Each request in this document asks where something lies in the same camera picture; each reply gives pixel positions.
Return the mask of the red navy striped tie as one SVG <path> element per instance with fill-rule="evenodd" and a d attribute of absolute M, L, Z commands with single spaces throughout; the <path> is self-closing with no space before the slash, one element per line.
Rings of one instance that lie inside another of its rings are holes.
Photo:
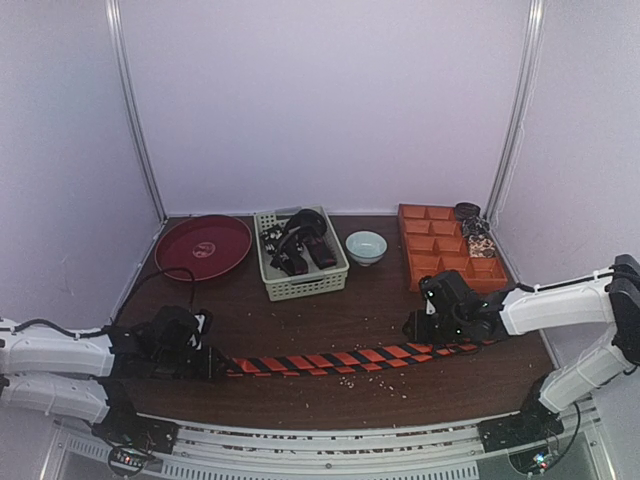
<path fill-rule="evenodd" d="M 345 352 L 276 357 L 231 358 L 228 377 L 324 377 L 372 373 L 478 352 L 483 343 L 404 343 Z"/>

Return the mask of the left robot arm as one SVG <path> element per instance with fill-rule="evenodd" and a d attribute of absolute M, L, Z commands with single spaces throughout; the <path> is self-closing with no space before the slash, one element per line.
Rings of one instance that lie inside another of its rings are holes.
<path fill-rule="evenodd" d="M 212 317 L 165 306 L 149 321 L 67 330 L 45 319 L 1 321 L 1 403 L 105 426 L 123 444 L 144 424 L 126 380 L 209 382 L 229 366 L 205 345 Z"/>

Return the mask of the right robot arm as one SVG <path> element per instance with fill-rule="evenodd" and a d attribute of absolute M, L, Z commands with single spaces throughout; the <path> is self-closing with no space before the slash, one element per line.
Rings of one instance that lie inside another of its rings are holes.
<path fill-rule="evenodd" d="M 639 263 L 629 254 L 589 276 L 546 286 L 516 284 L 481 295 L 451 270 L 422 279 L 419 290 L 425 304 L 403 326 L 414 343 L 462 346 L 552 327 L 605 325 L 577 360 L 531 387 L 512 423 L 519 440 L 535 440 L 574 401 L 639 364 Z"/>

